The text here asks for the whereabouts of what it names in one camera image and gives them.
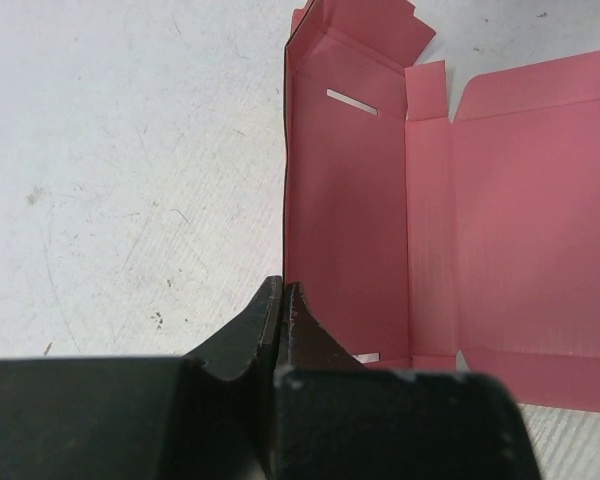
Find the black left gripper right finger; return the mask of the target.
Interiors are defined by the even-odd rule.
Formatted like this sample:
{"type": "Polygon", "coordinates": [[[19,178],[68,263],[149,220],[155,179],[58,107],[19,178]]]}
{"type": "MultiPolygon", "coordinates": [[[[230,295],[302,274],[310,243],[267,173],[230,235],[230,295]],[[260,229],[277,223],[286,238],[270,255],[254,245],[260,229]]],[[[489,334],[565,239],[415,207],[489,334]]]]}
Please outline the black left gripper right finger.
{"type": "Polygon", "coordinates": [[[274,373],[279,479],[537,479],[521,412],[496,379],[374,370],[285,293],[274,373]]]}

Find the pink paper box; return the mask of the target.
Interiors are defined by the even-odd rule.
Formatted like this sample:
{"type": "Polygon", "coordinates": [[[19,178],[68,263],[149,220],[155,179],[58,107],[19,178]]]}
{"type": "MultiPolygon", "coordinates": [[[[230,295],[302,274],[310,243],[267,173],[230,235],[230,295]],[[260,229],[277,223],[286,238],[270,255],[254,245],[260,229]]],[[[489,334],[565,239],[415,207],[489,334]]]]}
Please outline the pink paper box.
{"type": "Polygon", "coordinates": [[[463,356],[600,412],[600,50],[481,74],[455,112],[406,1],[310,1],[285,47],[284,277],[382,368],[463,356]]]}

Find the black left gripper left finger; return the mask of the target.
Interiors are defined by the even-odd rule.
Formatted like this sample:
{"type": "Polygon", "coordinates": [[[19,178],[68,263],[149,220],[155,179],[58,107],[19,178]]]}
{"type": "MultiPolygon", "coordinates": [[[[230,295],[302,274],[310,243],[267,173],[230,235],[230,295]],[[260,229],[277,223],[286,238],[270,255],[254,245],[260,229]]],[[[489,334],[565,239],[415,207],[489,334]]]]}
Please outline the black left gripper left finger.
{"type": "Polygon", "coordinates": [[[0,360],[0,479],[268,479],[283,285],[182,356],[0,360]]]}

